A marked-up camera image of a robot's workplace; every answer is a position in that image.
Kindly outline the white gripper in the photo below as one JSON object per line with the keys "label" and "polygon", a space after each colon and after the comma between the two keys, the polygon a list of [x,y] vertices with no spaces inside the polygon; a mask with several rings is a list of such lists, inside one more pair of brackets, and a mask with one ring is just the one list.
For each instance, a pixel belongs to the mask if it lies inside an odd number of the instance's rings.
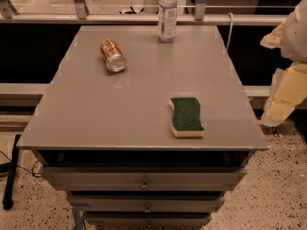
{"label": "white gripper", "polygon": [[276,69],[261,116],[262,125],[277,127],[307,98],[307,0],[301,0],[285,23],[265,35],[260,45],[281,47],[281,55],[294,61],[286,70]]}

